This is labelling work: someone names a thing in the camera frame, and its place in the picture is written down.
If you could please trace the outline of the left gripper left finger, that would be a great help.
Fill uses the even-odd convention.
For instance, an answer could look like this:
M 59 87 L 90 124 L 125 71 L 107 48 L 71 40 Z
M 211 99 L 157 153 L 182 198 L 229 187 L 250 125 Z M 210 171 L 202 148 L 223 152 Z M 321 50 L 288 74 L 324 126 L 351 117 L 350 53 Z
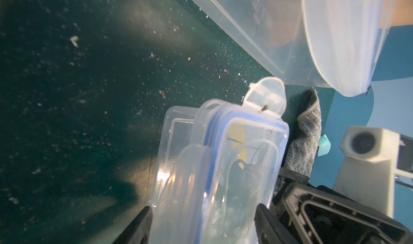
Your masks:
M 152 220 L 152 208 L 145 206 L 113 244 L 148 244 Z

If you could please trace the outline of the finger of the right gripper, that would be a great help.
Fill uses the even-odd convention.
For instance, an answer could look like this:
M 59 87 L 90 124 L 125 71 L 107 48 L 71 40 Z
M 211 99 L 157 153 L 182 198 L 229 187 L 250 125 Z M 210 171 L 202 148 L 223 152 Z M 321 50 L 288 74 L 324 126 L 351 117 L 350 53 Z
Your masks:
M 292 183 L 282 195 L 282 223 L 300 244 L 410 244 L 402 223 L 334 191 Z

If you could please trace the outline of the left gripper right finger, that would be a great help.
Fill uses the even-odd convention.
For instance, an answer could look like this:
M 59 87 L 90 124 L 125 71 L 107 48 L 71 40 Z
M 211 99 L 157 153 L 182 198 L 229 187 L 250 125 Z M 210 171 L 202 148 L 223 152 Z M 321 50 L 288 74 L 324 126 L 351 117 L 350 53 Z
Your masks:
M 258 204 L 254 223 L 259 244 L 298 244 L 298 241 L 264 204 Z

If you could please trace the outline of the small clear lunch box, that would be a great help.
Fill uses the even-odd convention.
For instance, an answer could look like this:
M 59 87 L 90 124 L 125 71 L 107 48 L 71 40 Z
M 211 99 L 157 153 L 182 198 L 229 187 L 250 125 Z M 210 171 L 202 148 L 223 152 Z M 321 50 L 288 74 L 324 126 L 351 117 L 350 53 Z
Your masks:
M 163 122 L 151 196 L 151 244 L 256 244 L 286 151 L 285 85 L 266 77 L 242 104 L 173 106 Z

